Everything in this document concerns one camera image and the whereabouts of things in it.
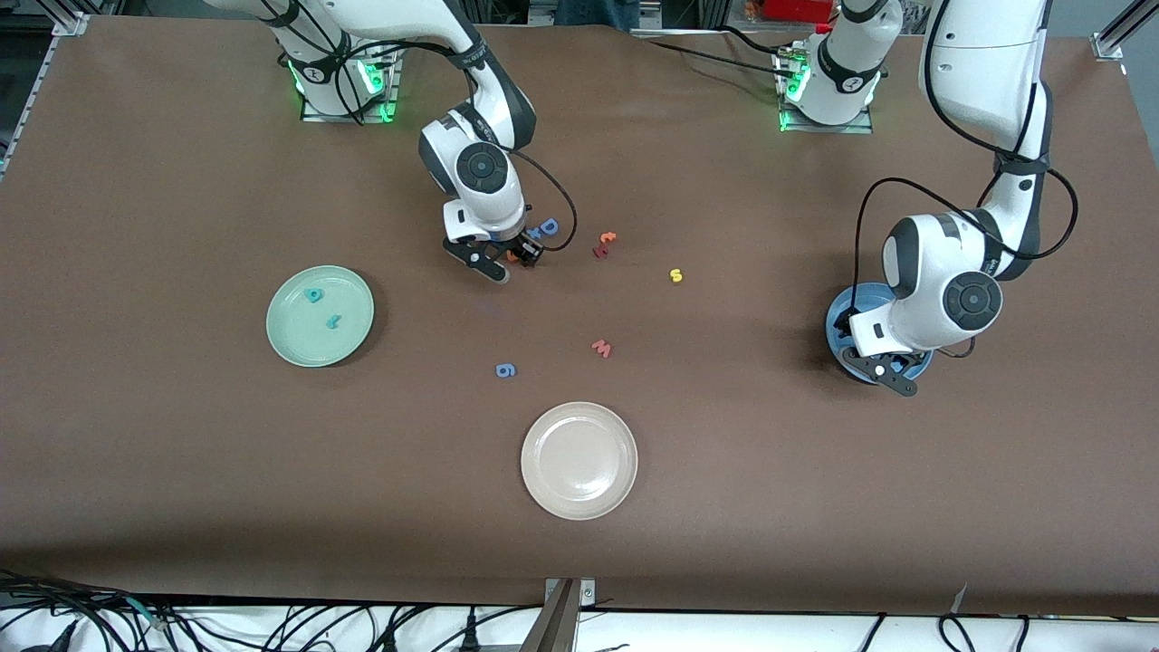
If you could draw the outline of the blue plate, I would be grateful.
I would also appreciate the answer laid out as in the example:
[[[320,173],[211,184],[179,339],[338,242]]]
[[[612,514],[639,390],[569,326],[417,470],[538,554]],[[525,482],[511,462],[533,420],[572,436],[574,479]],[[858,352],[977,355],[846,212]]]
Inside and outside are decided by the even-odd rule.
[[[885,283],[861,283],[853,288],[850,286],[844,290],[834,301],[829,305],[828,314],[825,314],[825,338],[828,338],[829,351],[834,356],[834,314],[838,312],[844,312],[846,308],[852,308],[857,310],[861,308],[862,310],[872,310],[873,308],[882,308],[883,305],[892,300],[892,290]],[[933,359],[932,352],[930,352],[930,362]],[[870,384],[866,381],[865,376],[857,374],[854,376],[853,372],[845,369],[846,374],[862,381],[862,383]],[[924,374],[924,369],[907,369],[906,376],[910,379],[918,379]]]

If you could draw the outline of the brown table cover sheet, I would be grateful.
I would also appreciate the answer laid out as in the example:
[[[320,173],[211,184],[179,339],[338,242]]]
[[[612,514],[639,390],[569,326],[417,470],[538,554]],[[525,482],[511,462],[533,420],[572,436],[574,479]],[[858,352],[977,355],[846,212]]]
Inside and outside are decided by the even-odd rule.
[[[946,611],[969,583],[968,611],[1159,615],[1159,170],[1116,66],[1049,44],[1076,235],[902,398],[846,378],[823,321],[873,182],[964,206],[991,173],[924,103],[919,42],[870,135],[819,135],[780,132],[755,72],[629,34],[484,37],[580,208],[505,284],[440,246],[417,135],[466,86],[439,54],[408,54],[395,122],[357,127],[298,119],[264,25],[103,16],[61,41],[0,181],[0,567],[493,605],[585,576],[619,609]],[[267,310],[315,265],[360,274],[374,321],[304,368]],[[584,523],[519,466],[574,401],[637,442],[629,496]]]

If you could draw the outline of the mint green plate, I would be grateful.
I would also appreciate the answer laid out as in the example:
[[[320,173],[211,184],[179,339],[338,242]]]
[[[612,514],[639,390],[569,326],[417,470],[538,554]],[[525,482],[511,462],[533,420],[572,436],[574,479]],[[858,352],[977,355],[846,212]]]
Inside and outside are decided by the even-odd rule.
[[[302,290],[325,291],[311,305]],[[326,320],[342,315],[336,330]],[[345,360],[369,337],[374,298],[358,273],[338,265],[315,265],[296,273],[277,290],[267,310],[267,338],[283,360],[304,368],[322,368]]]

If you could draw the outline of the beige white plate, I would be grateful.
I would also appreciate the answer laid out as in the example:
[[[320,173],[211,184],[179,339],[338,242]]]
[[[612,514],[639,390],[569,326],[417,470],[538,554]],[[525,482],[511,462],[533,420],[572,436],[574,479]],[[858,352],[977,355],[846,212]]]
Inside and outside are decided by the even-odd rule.
[[[574,401],[533,422],[519,466],[540,508],[584,523],[608,515],[629,496],[637,479],[637,442],[611,408]]]

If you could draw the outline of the red box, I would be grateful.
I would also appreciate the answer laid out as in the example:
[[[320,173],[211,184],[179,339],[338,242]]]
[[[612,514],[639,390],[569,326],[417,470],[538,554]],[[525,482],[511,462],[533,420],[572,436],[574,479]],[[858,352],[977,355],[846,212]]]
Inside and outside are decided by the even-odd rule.
[[[761,17],[787,24],[828,24],[837,0],[759,0]]]

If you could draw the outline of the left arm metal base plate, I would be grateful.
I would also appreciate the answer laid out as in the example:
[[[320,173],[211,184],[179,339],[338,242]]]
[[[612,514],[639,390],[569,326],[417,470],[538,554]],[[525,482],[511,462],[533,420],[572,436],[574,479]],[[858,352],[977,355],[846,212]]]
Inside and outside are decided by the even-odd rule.
[[[774,63],[777,72],[787,74],[777,81],[782,131],[853,135],[868,135],[872,132],[869,104],[880,80],[877,76],[865,90],[848,94],[836,91],[831,80],[812,71],[804,41],[778,47],[777,53],[771,54],[771,63]]]

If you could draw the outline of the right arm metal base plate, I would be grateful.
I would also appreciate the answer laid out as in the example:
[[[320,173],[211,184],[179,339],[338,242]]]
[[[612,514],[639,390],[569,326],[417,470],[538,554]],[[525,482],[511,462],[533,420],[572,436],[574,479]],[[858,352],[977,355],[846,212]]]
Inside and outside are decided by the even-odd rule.
[[[403,71],[400,53],[372,51],[353,58],[322,79],[322,69],[290,61],[296,91],[302,98],[301,119],[319,123],[388,124],[398,111]]]

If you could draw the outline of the aluminium profile with bracket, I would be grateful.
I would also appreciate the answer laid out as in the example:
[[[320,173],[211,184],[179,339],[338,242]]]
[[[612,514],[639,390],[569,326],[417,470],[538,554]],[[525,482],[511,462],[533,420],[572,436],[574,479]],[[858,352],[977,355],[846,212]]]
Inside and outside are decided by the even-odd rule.
[[[519,652],[574,652],[580,611],[595,602],[595,578],[547,579],[545,605]]]

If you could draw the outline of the aluminium frame post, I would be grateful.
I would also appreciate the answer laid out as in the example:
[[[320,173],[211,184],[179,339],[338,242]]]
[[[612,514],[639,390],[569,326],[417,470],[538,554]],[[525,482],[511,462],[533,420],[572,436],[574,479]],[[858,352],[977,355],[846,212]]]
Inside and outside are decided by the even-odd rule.
[[[1131,0],[1101,32],[1089,37],[1089,45],[1098,61],[1121,61],[1127,41],[1156,16],[1159,16],[1159,0]]]

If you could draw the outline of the aluminium frame rail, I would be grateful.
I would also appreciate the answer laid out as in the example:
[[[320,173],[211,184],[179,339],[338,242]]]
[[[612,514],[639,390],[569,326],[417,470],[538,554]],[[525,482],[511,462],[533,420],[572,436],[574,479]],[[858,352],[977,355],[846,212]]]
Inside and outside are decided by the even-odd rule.
[[[0,0],[0,181],[63,38],[95,15],[121,14],[125,0]]]

